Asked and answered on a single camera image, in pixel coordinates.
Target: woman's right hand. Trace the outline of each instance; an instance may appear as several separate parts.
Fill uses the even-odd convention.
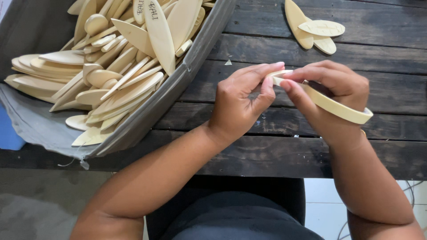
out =
[[[296,82],[315,80],[333,92],[335,101],[354,110],[363,111],[369,95],[368,79],[345,65],[329,60],[309,64],[284,74],[282,78],[285,80],[280,86],[330,147],[356,147],[354,144],[364,136],[360,126],[314,104]]]

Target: engraved leaf design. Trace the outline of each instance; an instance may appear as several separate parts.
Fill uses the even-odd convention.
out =
[[[305,22],[299,25],[298,28],[315,35],[327,37],[338,36],[345,31],[345,27],[342,24],[326,20]]]

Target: white tile floor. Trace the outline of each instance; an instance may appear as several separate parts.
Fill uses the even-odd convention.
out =
[[[322,236],[325,240],[336,240],[342,225],[347,221],[347,213],[336,191],[333,179],[305,179],[306,215],[305,226]],[[402,189],[408,185],[405,181],[397,181]],[[411,185],[418,181],[409,181]],[[409,201],[412,201],[410,190],[405,192]],[[414,214],[421,228],[426,230],[427,237],[427,182],[423,182],[414,189]],[[349,234],[345,226],[341,237]]]

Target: concrete floor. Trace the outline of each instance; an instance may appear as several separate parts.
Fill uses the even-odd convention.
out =
[[[0,169],[0,239],[67,240],[110,172]]]

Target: hand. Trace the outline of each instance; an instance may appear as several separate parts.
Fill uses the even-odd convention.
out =
[[[254,125],[276,98],[272,78],[264,80],[256,99],[250,100],[248,96],[267,74],[284,70],[284,64],[278,62],[242,68],[218,83],[212,117],[207,123],[216,142],[228,146]]]
[[[369,81],[345,65],[333,61],[309,64],[283,75],[280,83],[291,101],[329,146],[351,147],[362,133],[358,124],[337,117],[314,104],[296,82],[315,80],[329,88],[335,101],[357,111],[366,107]]]

